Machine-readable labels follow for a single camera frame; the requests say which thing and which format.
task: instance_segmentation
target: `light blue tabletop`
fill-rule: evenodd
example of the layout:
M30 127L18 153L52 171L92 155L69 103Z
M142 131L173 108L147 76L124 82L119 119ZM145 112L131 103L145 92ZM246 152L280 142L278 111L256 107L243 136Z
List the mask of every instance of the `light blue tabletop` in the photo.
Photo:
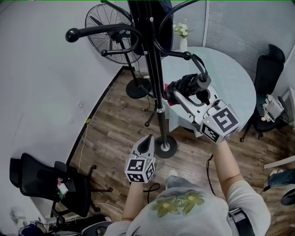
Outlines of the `light blue tabletop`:
M203 60L212 80L211 85L216 89L219 97L232 106L241 122L238 128L241 130L252 116L256 104L255 88L248 73L233 58L214 49L188 47L188 51ZM166 84L181 79L187 74L200 73L192 60L186 61L171 56L162 60L162 71ZM164 105L169 119L169 131L179 125L192 128L193 118L189 117L181 105L169 106L166 100Z

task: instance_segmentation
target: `chair armrest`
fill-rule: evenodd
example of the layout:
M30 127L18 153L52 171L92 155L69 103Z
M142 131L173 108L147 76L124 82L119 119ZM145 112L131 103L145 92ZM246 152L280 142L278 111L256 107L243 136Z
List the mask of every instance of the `chair armrest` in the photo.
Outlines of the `chair armrest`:
M280 101L280 103L282 104L282 106L283 106L283 108L284 108L284 111L287 113L287 112L288 112L288 109L287 109L286 104L285 104L285 102L283 101L282 97L281 97L281 96L278 96L277 98L278 98L278 100Z
M62 171L62 172L66 173L67 169L68 169L68 166L65 163L61 162L61 161L56 161L54 163L54 168L58 169L59 171Z

